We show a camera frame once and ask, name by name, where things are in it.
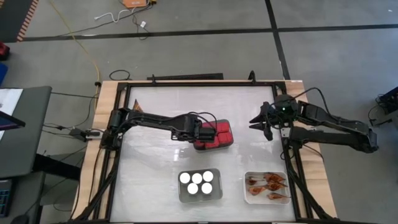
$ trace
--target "wooden board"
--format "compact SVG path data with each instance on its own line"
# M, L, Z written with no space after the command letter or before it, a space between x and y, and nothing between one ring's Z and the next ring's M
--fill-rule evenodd
M128 81L130 83L150 83L151 81ZM186 82L251 82L250 80L162 80L157 81L159 83L186 83ZM287 93L295 96L304 91L304 85L302 81L283 81L283 80L258 80L258 82L286 82ZM113 109L114 100L116 96L116 89L118 86L118 81L104 81L101 88L101 93L99 94L98 105L95 110L93 128L106 129L108 124L108 119L110 112ZM298 100L307 101L306 95L302 95L297 98ZM123 104L124 97L121 97L121 104ZM84 210L90 201L90 191L92 188L91 198L94 196L98 189L98 183L100 181L100 174L103 165L104 150L99 150L100 140L93 140L88 143L86 150L85 161L81 168L80 176L80 192L78 203L75 205L76 210L73 214L73 218L79 216L79 214ZM312 148L320 152L319 144L310 143L308 144ZM95 165L95 160L99 152L99 158ZM303 149L300 150L301 159L303 162L303 168L305 172L305 178L307 180L307 187L311 194L314 196L315 200L324 208L324 210L331 216L336 216L335 205L331 197L330 187L328 179L326 176L325 166L323 165L322 159L318 154L315 154L311 150ZM113 159L110 160L109 168L113 163ZM300 212L302 217L306 217L305 206L300 190L297 189L298 202L300 206ZM108 201L108 191L103 195L101 201L101 210L99 213L99 218L105 217L106 202Z

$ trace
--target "white paper sheet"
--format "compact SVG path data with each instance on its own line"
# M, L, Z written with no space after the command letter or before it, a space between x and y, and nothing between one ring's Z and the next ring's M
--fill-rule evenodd
M137 87L132 89L130 108L135 99L147 113L176 116L207 111L217 119L227 119L234 144L197 153L187 142L170 140L169 131L131 128L123 138L111 222L294 221L291 203L250 205L243 197L245 172L286 172L279 157L282 144L278 131L274 130L273 141L267 141L262 131L249 129L249 121L259 114L262 102L274 101L271 87ZM206 168L220 170L223 198L180 202L178 173Z
M23 89L0 90L0 111L12 116ZM0 131L0 140L5 131Z

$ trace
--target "striped tape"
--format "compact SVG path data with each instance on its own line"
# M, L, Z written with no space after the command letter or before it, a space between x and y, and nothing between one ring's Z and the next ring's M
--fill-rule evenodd
M27 11L25 21L21 25L21 29L19 30L18 36L17 36L17 42L21 42L24 40L27 28L29 27L29 24L33 18L33 15L35 13L37 4L39 0L33 0L32 4L30 5L29 10Z

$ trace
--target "concrete floor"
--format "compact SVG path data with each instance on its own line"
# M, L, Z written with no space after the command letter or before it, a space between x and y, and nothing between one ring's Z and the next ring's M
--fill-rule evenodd
M55 0L73 30L109 21L93 18L123 7L115 0ZM278 27L352 26L398 23L398 3L368 0L278 0L272 1ZM152 32L269 28L264 1L159 1L138 16ZM135 32L130 19L84 34ZM59 35L66 28L41 0L27 37ZM398 85L397 29L293 32L280 34L291 79L303 80L307 88L324 92L335 115L367 121L367 112L377 94ZM223 34L180 37L150 37L84 40L95 58L103 80L116 69L126 69L136 80L152 74L180 75L223 72L226 79L247 78L254 70L258 79L283 79L274 39L266 34ZM8 44L12 57L3 87L50 85L54 91L94 95L95 70L72 40ZM314 92L311 103L322 105ZM89 100L52 95L46 122L77 124L87 115ZM92 117L82 128L89 128ZM396 223L398 220L398 145L392 125L377 128L380 150L363 154L347 147L322 145L331 192L338 216L343 220ZM39 152L71 153L81 143L44 134ZM53 195L70 190L60 187ZM68 209L71 201L59 205ZM66 220L68 212L45 206L41 223Z

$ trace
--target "yellow cable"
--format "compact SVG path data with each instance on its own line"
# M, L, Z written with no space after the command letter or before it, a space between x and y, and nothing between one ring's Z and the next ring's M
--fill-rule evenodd
M84 46L76 40L75 36L72 34L72 29L69 27L66 19L64 18L64 16L61 14L60 11L58 11L58 9L55 7L55 4L53 2L53 0L50 0L50 4L51 6L54 8L55 12L57 12L57 14L60 16L60 18L62 19L63 24L68 28L70 35L72 36L73 40L76 41L76 43L78 43L80 45L80 47L85 51L87 57L89 60L91 60L91 62L93 63L95 70L97 72L97 82L100 81L101 79L101 75L100 75L100 70L98 69L97 63L95 62L95 60L91 57L91 55L88 53L88 51L84 48ZM95 88L95 96L98 95L98 86L96 86ZM94 106L95 108L97 107L97 98L94 99Z

